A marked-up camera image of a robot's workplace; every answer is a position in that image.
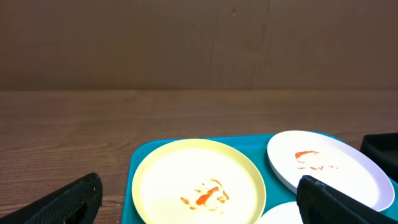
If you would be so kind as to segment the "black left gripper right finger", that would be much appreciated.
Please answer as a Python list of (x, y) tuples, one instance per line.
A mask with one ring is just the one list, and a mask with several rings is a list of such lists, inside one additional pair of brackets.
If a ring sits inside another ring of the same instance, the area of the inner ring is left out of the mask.
[(296, 202), (304, 224), (397, 224), (310, 175), (300, 179)]

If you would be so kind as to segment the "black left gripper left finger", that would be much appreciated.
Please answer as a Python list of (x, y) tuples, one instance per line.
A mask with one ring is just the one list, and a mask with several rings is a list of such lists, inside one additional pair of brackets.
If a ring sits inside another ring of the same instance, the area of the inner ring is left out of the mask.
[(93, 224), (102, 199), (102, 181), (92, 172), (1, 217), (1, 224)]

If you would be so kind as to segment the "white plate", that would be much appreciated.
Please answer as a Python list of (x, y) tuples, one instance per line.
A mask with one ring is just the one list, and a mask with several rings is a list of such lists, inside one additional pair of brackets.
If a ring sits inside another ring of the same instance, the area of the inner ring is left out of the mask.
[(271, 137), (267, 155), (277, 178), (293, 193), (310, 175), (362, 204), (381, 212), (396, 196), (386, 173), (362, 152), (324, 134), (284, 131)]
[(257, 224), (303, 224), (296, 201), (282, 203), (268, 210)]

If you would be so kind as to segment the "yellow plate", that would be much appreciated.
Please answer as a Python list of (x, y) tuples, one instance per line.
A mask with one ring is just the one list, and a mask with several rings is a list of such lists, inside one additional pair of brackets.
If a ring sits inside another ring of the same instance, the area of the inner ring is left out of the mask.
[(207, 139), (167, 143), (149, 153), (132, 180), (145, 223), (257, 223), (266, 186), (242, 152)]

